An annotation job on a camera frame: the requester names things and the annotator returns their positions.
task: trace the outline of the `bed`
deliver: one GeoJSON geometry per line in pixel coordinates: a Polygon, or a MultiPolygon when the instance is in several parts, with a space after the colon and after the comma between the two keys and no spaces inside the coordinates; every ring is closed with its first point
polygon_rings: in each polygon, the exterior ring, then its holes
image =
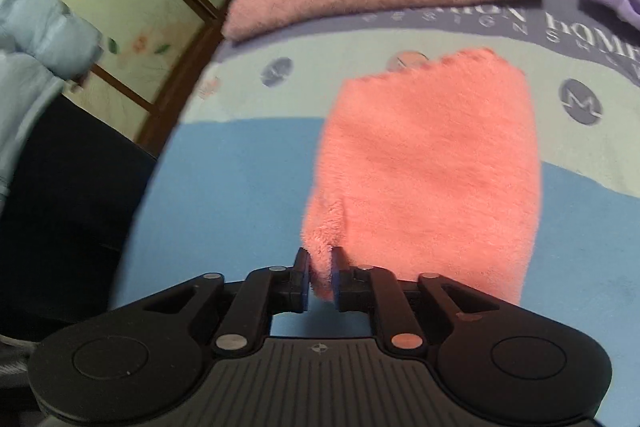
{"type": "MultiPolygon", "coordinates": [[[[579,0],[409,9],[300,23],[222,44],[162,154],[114,306],[201,273],[290,265],[322,122],[341,82],[488,46],[527,74],[543,210],[522,306],[585,331],[612,359],[598,419],[640,423],[640,34],[579,0]]],[[[272,334],[366,335],[311,299],[272,334]]]]}

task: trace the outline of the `circular cap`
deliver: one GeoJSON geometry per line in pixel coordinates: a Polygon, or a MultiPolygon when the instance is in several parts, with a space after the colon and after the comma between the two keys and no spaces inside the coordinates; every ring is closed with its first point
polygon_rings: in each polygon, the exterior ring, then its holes
{"type": "Polygon", "coordinates": [[[524,380],[554,377],[566,365],[566,355],[560,347],[537,337],[504,339],[494,346],[491,356],[501,371],[524,380]]]}
{"type": "Polygon", "coordinates": [[[236,335],[235,333],[227,333],[226,335],[220,335],[216,339],[216,346],[225,351],[236,351],[246,346],[247,340],[242,335],[236,335]]]}
{"type": "Polygon", "coordinates": [[[146,346],[127,337],[105,337],[79,347],[74,367],[94,380],[130,377],[148,359],[146,346]]]}
{"type": "Polygon", "coordinates": [[[413,333],[398,333],[391,338],[391,343],[398,349],[417,349],[422,345],[422,338],[413,333]]]}

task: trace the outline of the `person's leg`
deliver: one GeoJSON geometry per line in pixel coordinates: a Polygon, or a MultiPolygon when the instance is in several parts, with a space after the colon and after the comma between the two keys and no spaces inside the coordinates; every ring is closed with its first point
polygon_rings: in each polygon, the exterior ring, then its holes
{"type": "Polygon", "coordinates": [[[66,98],[51,103],[0,216],[0,335],[38,341],[106,311],[155,163],[66,98]]]}

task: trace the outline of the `light blue jacket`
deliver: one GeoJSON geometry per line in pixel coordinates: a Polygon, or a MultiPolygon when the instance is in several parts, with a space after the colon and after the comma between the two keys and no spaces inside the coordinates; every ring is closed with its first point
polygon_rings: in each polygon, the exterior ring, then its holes
{"type": "Polygon", "coordinates": [[[0,0],[0,213],[31,128],[100,58],[101,40],[60,0],[0,0]]]}

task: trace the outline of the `light blue sleeve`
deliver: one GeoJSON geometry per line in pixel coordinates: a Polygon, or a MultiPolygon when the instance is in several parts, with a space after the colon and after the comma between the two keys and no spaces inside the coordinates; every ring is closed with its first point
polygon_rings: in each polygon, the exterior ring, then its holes
{"type": "Polygon", "coordinates": [[[61,0],[0,0],[0,30],[64,80],[84,75],[102,54],[100,32],[61,0]]]}

